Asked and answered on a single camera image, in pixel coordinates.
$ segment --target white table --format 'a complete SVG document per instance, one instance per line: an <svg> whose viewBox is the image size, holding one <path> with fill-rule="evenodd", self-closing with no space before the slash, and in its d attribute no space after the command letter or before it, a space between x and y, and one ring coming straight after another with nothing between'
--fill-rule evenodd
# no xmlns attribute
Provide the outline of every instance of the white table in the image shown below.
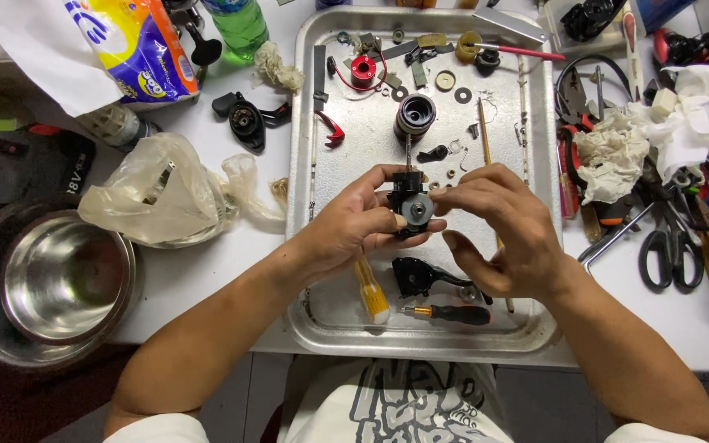
<svg viewBox="0 0 709 443"><path fill-rule="evenodd" d="M389 0L355 0L357 5L391 5ZM451 7L453 0L440 0L440 7ZM315 12L310 0L296 0L278 6L275 0L261 0L270 29L271 40L278 43L285 62L294 59L295 36L305 19ZM532 18L537 16L536 6L530 0L504 0L498 9L515 10ZM212 20L207 19L203 34L219 38ZM698 33L699 25L693 8L676 17L670 27L684 35ZM649 38L642 42L645 55L645 72L652 72ZM217 119L211 108L212 100L230 91L241 91L247 99L261 109L275 109L287 100L269 86L251 89L253 68L234 69L217 63L210 67L199 103L180 103L154 111L148 117L163 129L188 137L202 162L212 171L220 172L223 159L242 152L234 140L229 123ZM594 87L588 91L594 97ZM606 88L606 96L620 103L625 95L618 89ZM40 110L34 110L38 117ZM41 120L52 120L45 116ZM259 194L266 201L272 197L267 181L288 176L290 125L267 131L264 153L257 158L259 167ZM116 167L121 156L103 150L98 153L95 171L98 176ZM656 329L693 370L709 370L709 281L707 279L694 292L683 295L674 287L662 295L655 295L642 283L637 267L637 256L646 233L653 229L649 221L643 224L642 233L629 233L618 241L598 262L592 271L598 282L617 297L626 307ZM566 221L563 229L565 251L577 256L588 242L582 231L581 220ZM141 343L174 317L208 297L229 283L245 269L269 254L284 241L283 232L266 233L242 220L237 227L196 247L174 251L142 248L146 263L146 284L143 299L133 313L117 330L114 340ZM288 333L283 331L281 320L274 322L261 336L253 351L306 352ZM570 348L561 342L544 354L518 363L544 366L575 366Z"/></svg>

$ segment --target black screwdriver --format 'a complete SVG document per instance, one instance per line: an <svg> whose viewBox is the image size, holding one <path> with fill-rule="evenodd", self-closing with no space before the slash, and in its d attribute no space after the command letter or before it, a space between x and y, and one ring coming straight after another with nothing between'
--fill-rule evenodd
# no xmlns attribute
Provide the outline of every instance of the black screwdriver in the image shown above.
<svg viewBox="0 0 709 443"><path fill-rule="evenodd" d="M479 306L414 306L403 307L402 311L410 314L428 315L448 322L459 322L482 327L492 320L492 315L485 307Z"/></svg>

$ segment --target stainless steel tray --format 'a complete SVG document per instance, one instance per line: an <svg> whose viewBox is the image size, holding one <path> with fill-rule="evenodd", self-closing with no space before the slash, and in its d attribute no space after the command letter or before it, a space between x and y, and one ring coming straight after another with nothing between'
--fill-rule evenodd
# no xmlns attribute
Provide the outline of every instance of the stainless steel tray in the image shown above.
<svg viewBox="0 0 709 443"><path fill-rule="evenodd" d="M318 214L346 185L373 165L401 164L406 158L406 151L392 130L398 103L380 93L352 91L337 75L325 79L325 92L329 94L325 113L341 126L346 139L334 149L324 146L329 130L313 114L313 46L326 45L327 55L334 55L338 65L343 67L343 61L353 57L353 53L351 46L336 41L340 31L354 35L372 32L382 38L383 49L393 46L391 35L397 27L408 37L442 32L448 35L449 42L455 42L462 32L468 30L479 32L484 40L496 40L502 44L518 41L518 36L469 14L469 11L457 9L419 12L404 8L340 7L315 14L302 25L295 54L296 64L306 73L306 83L301 94L295 97L292 115L287 238L308 223L310 206L313 206L314 214ZM533 23L520 14L511 15ZM548 51L549 44L540 49ZM551 63L502 54L501 67L487 79L479 76L474 66L461 64L453 53L439 55L423 66L429 82L426 94L437 106L437 120L414 147L413 158L420 151L459 139L469 148L463 166L470 170L483 166L481 139L473 140L467 126L479 120L478 96L488 98L491 104L485 103L485 112L487 119L491 120L487 132L492 161L502 162L519 176L526 177L538 197L552 208L557 235L562 238ZM453 91L442 92L434 86L438 72L444 69L455 74ZM380 71L381 63L378 63L377 72ZM389 60L388 71L396 72L409 93L415 92L411 71L404 64L403 57ZM519 81L526 82L524 94ZM457 103L454 98L454 91L460 86L473 92L472 101L466 105ZM525 150L519 145L514 128L521 120L522 101L523 109L528 112L527 175ZM448 155L442 162L419 165L419 169L441 186L455 185L464 174L459 168L462 157L463 153ZM314 163L315 184L312 184ZM448 169L456 171L452 180L446 175ZM490 257L496 252L494 231L481 219L460 210L451 212L446 218L448 226L465 233L484 256ZM303 347L324 354L458 361L519 359L539 352L556 340L554 320L543 305L532 299L517 299L514 314L507 312L503 300L496 300L491 306L492 323L487 327L429 321L397 313L396 308L405 305L461 304L455 296L455 287L441 282L432 287L428 299L399 299L390 264L397 256L417 257L464 276L438 235L411 250L381 251L370 255L369 262L393 311L386 324L376 326L369 321L352 270L311 286L289 307L285 319L290 333Z"/></svg>

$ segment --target forearm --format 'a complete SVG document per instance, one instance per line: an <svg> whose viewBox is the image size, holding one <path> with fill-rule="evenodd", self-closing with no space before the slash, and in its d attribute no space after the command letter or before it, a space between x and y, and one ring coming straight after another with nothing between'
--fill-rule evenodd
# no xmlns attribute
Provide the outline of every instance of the forearm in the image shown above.
<svg viewBox="0 0 709 443"><path fill-rule="evenodd" d="M122 373L106 435L144 416L200 408L304 288L290 254L279 248L150 337Z"/></svg>
<svg viewBox="0 0 709 443"><path fill-rule="evenodd" d="M616 417L709 441L709 397L675 351L577 263L546 306L596 396Z"/></svg>

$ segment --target person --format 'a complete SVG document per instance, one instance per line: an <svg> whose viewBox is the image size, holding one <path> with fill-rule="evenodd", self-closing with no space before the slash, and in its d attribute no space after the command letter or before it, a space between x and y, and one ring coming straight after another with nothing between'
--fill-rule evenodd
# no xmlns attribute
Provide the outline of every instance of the person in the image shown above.
<svg viewBox="0 0 709 443"><path fill-rule="evenodd" d="M197 419L204 400L305 287L370 251L418 246L443 231L446 221L434 219L417 237L391 234L407 220L376 190L403 169L370 169L295 237L150 337L122 373L105 442L207 441ZM492 297L532 297L551 312L619 426L607 443L709 442L709 398L700 382L662 337L563 252L549 210L523 180L494 164L428 195L436 216L465 210L497 231L503 247L491 260L460 233L441 235L478 288ZM490 365L350 359L295 370L303 360L289 369L288 391L300 392L284 401L279 441L513 443Z"/></svg>

